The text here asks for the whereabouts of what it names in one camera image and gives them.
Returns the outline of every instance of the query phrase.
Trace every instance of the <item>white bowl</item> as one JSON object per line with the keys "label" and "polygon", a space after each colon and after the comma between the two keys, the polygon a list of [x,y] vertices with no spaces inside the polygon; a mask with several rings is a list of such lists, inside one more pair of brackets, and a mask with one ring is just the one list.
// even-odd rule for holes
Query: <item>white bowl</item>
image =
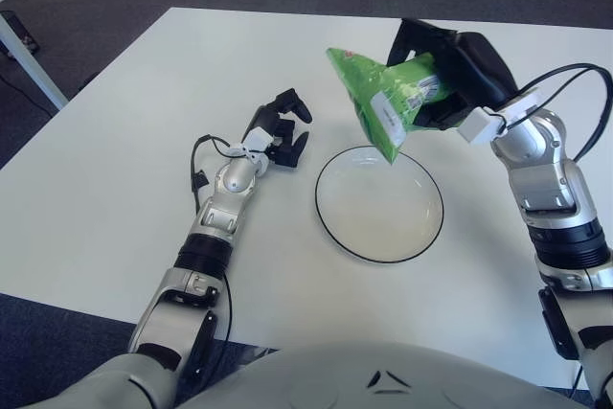
{"label": "white bowl", "polygon": [[315,203],[332,238],[368,261],[412,259],[443,226],[443,199],[428,171],[402,153],[390,165],[374,147],[332,157],[317,179]]}

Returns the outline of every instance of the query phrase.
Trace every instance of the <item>wire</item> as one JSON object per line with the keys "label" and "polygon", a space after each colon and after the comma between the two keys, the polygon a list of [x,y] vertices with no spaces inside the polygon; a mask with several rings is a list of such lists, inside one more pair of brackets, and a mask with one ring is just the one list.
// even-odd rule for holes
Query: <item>wire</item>
{"label": "wire", "polygon": [[572,399],[577,391],[577,387],[579,386],[579,380],[581,379],[581,374],[583,374],[583,366],[579,367],[577,371],[577,376],[575,377],[575,382],[573,383],[573,388],[571,388],[571,393],[568,395],[569,399]]}
{"label": "wire", "polygon": [[505,129],[507,129],[507,127],[508,127],[508,122],[507,122],[507,119],[505,118],[505,116],[502,115],[502,114],[496,114],[496,113],[489,114],[489,116],[491,116],[491,117],[500,117],[502,119],[502,126],[500,126],[498,128],[498,134],[504,133]]}
{"label": "wire", "polygon": [[575,79],[578,79],[579,77],[581,77],[583,74],[585,74],[586,72],[589,72],[591,69],[583,69],[581,72],[577,72],[576,74],[574,74],[570,79],[566,80],[564,82],[564,84],[562,86],[560,86],[556,92],[550,96],[549,98],[547,98],[547,100],[543,103],[540,104],[536,109],[534,109],[533,111],[529,112],[527,115],[525,115],[524,117],[522,117],[521,119],[517,120],[516,122],[513,122],[512,124],[510,124],[508,126],[508,129],[514,128],[520,124],[523,124],[524,122],[526,122],[528,119],[530,119],[532,117],[532,115],[534,115],[534,113],[538,112],[540,109],[542,109],[543,107],[545,107],[547,104],[549,104],[551,101],[554,100],[554,98],[559,95],[562,91],[564,91],[564,89],[570,85]]}
{"label": "wire", "polygon": [[215,377],[215,374],[217,373],[219,364],[221,364],[221,360],[223,359],[223,356],[225,355],[226,350],[228,349],[228,342],[230,340],[230,331],[232,330],[233,311],[232,311],[232,293],[230,292],[230,284],[228,283],[228,277],[226,277],[225,273],[223,274],[223,282],[225,283],[226,291],[228,292],[228,329],[226,330],[226,337],[223,339],[223,344],[221,345],[221,351],[219,352],[217,361],[213,365],[213,368],[211,369],[211,372],[209,373],[209,376],[207,377],[207,379],[204,380],[202,384],[198,387],[198,390],[196,391],[197,394],[205,390],[211,384],[213,377]]}
{"label": "wire", "polygon": [[[228,143],[226,140],[221,139],[217,136],[212,136],[210,134],[204,135],[200,138],[198,138],[195,142],[195,144],[193,145],[192,148],[192,156],[190,158],[190,178],[192,181],[192,191],[193,191],[193,199],[195,201],[195,212],[196,214],[198,214],[198,212],[200,211],[200,199],[198,198],[198,188],[195,186],[194,182],[193,182],[193,178],[195,176],[195,167],[194,167],[194,157],[195,157],[195,153],[197,152],[198,148],[203,145],[204,143],[208,142],[208,141],[213,141],[213,146],[215,146],[216,151],[226,157],[226,158],[240,158],[240,157],[244,157],[245,155],[226,155],[223,152],[221,152],[221,150],[219,150],[219,147],[217,146],[216,142],[220,142],[221,144],[223,144],[225,147],[229,147],[230,143]],[[217,357],[217,361],[216,363],[213,365],[213,368],[211,369],[211,372],[209,373],[209,376],[207,377],[206,380],[204,380],[198,387],[197,391],[195,392],[196,394],[202,392],[205,388],[207,388],[211,381],[213,380],[213,377],[215,376],[215,374],[217,373],[217,369],[219,368],[219,364],[221,363],[221,360],[223,359],[223,356],[226,353],[226,350],[228,349],[228,342],[230,340],[230,332],[232,331],[232,319],[234,316],[233,313],[233,309],[232,309],[232,292],[230,290],[230,282],[228,282],[228,277],[226,276],[226,274],[223,274],[223,282],[226,285],[226,292],[228,293],[228,329],[226,330],[226,336],[223,339],[223,344],[221,345],[221,351],[219,352],[219,356]]]}
{"label": "wire", "polygon": [[[196,212],[196,214],[198,214],[198,212],[200,211],[200,200],[198,198],[198,190],[200,189],[200,187],[198,187],[198,185],[195,183],[195,179],[197,177],[197,173],[195,171],[195,154],[198,151],[198,148],[200,146],[202,146],[203,144],[205,144],[205,143],[207,143],[209,141],[213,142],[213,146],[215,147],[215,150],[222,157],[225,157],[225,158],[243,158],[243,157],[247,156],[244,153],[241,154],[241,155],[228,155],[227,153],[222,152],[221,149],[219,148],[219,146],[217,145],[217,143],[221,143],[221,144],[223,144],[227,148],[230,146],[230,143],[228,143],[225,139],[222,139],[222,138],[220,138],[218,136],[213,136],[212,134],[205,134],[204,136],[202,136],[202,137],[200,137],[200,138],[198,138],[196,140],[196,142],[193,144],[192,156],[190,158],[190,181],[191,181],[191,184],[192,184],[193,202],[195,204],[195,212]],[[249,150],[249,151],[251,153],[265,153],[263,150]]]}
{"label": "wire", "polygon": [[[584,62],[578,62],[578,63],[575,63],[575,64],[568,64],[566,66],[558,67],[557,69],[549,71],[549,72],[543,74],[542,76],[539,76],[536,79],[528,82],[526,85],[524,85],[518,91],[518,94],[525,93],[526,91],[528,91],[533,86],[537,85],[538,83],[540,83],[540,82],[542,82],[542,81],[544,81],[544,80],[546,80],[546,79],[548,79],[548,78],[550,78],[552,76],[555,76],[557,74],[561,74],[562,72],[571,71],[571,70],[574,70],[574,69],[582,69],[582,71],[577,73],[577,74],[575,74],[570,79],[568,79],[562,86],[560,86],[557,89],[557,91],[550,98],[548,98],[548,100],[546,102],[541,104],[536,110],[539,110],[542,107],[544,107],[546,104],[548,104],[561,91],[563,91],[572,81],[574,81],[575,79],[578,79],[580,76],[582,76],[586,72],[588,72],[588,71],[595,71],[595,72],[597,72],[601,76],[602,81],[604,82],[604,86],[606,88],[606,99],[604,101],[604,108],[602,109],[601,117],[599,119],[598,124],[596,125],[596,128],[594,129],[594,132],[591,134],[591,136],[585,142],[585,144],[583,145],[583,147],[581,148],[579,153],[573,159],[575,162],[578,162],[599,141],[599,139],[601,138],[602,134],[604,133],[604,130],[606,129],[606,125],[607,125],[609,117],[611,115],[611,109],[613,108],[613,78],[611,78],[611,74],[609,73],[609,71],[607,71],[606,69],[604,69],[604,68],[602,68],[600,66],[597,66],[595,64],[589,64],[589,63],[584,63]],[[521,122],[525,122],[526,119],[528,119],[530,116],[532,116],[536,110],[532,111],[526,117],[524,117],[524,118],[520,119],[519,121],[514,122],[513,124],[508,126],[508,129],[512,129],[513,127],[519,125],[519,123],[521,123]]]}
{"label": "wire", "polygon": [[35,100],[33,100],[32,98],[30,98],[25,91],[23,91],[21,88],[19,88],[18,86],[13,85],[12,83],[10,83],[8,80],[6,80],[1,74],[0,74],[0,80],[3,81],[5,83],[5,85],[7,85],[9,88],[12,88],[14,91],[16,91],[17,93],[21,94],[21,96],[23,96],[26,100],[28,100],[28,102],[33,105],[34,107],[36,107],[38,110],[40,110],[41,112],[44,112],[47,117],[49,117],[50,119],[53,119],[54,116],[51,112],[49,112],[47,109],[45,109],[42,105],[40,105],[38,102],[36,102]]}

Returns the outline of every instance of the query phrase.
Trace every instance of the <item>robotic hand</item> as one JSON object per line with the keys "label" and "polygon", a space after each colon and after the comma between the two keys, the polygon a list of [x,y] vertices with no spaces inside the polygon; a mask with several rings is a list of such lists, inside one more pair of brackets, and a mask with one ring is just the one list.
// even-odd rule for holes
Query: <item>robotic hand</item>
{"label": "robotic hand", "polygon": [[[509,172],[511,190],[536,249],[547,285],[539,292],[543,316],[558,353],[578,359],[598,407],[613,398],[613,261],[596,209],[575,160],[566,157],[565,128],[544,109],[533,82],[518,89],[509,68],[480,34],[403,20],[388,65],[411,51],[429,52],[439,76],[456,92],[423,106],[414,123],[447,129],[459,125],[470,142],[491,142]],[[560,68],[587,69],[587,65]],[[602,123],[579,157],[595,144],[611,110],[613,82],[601,68],[608,101]],[[37,404],[55,408],[168,408],[176,382],[206,360],[240,218],[257,177],[269,160],[295,167],[307,134],[294,145],[294,123],[311,121],[293,90],[258,109],[231,161],[215,179],[215,193],[197,218],[139,322],[130,353],[111,359],[60,396]],[[209,136],[205,142],[213,139]],[[572,400],[493,369],[442,352],[400,344],[346,344],[277,352],[182,405],[260,408],[580,408]]]}

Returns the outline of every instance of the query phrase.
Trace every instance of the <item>green snack bag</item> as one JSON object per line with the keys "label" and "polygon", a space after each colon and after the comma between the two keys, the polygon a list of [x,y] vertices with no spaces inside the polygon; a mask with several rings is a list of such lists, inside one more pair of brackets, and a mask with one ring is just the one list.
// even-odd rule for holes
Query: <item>green snack bag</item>
{"label": "green snack bag", "polygon": [[445,99],[452,90],[437,77],[434,58],[424,53],[397,66],[337,48],[328,57],[355,105],[368,139],[390,164],[413,125],[420,107]]}

